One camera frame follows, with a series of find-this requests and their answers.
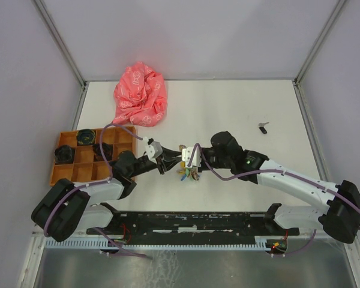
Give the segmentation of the keyring bunch with colourful tags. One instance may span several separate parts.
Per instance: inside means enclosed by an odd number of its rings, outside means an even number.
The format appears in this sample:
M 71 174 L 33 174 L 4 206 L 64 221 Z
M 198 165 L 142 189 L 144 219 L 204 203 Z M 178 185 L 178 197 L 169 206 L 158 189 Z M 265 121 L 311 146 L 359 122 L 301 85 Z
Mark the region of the keyring bunch with colourful tags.
M 179 145 L 179 151 L 182 151 L 182 148 L 187 148 L 185 145 Z M 180 168 L 176 171 L 177 174 L 181 176 L 181 181 L 184 181 L 185 179 L 190 179 L 193 181 L 198 181 L 199 176 L 199 168 L 185 168 L 184 162 L 180 162 Z

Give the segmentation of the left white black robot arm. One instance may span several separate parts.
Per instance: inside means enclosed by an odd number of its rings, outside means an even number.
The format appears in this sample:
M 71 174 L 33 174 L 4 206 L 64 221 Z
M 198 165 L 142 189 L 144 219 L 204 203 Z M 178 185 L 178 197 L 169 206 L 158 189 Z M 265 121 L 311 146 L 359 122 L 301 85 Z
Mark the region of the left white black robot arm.
M 151 145 L 139 158 L 131 151 L 124 151 L 109 163 L 112 176 L 106 179 L 87 183 L 73 183 L 67 178 L 58 180 L 34 208 L 31 220 L 57 242 L 95 227 L 114 234 L 120 229 L 121 220 L 116 209 L 106 202 L 129 196 L 136 187 L 135 176 L 152 170 L 163 175 L 181 160 L 181 152 L 167 148 L 156 151 Z

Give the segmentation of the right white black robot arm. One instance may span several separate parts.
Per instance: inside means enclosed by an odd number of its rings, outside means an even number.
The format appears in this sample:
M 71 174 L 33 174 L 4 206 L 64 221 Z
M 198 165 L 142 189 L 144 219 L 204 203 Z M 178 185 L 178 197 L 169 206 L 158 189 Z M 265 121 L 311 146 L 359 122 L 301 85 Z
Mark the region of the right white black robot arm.
M 243 149 L 228 132 L 212 136 L 211 147 L 194 149 L 200 170 L 216 173 L 230 170 L 230 179 L 240 179 L 282 191 L 305 204 L 272 204 L 263 220 L 269 234 L 287 229 L 322 230 L 346 243 L 354 242 L 360 231 L 360 192 L 347 180 L 340 184 L 304 176 L 278 164 L 268 156 Z

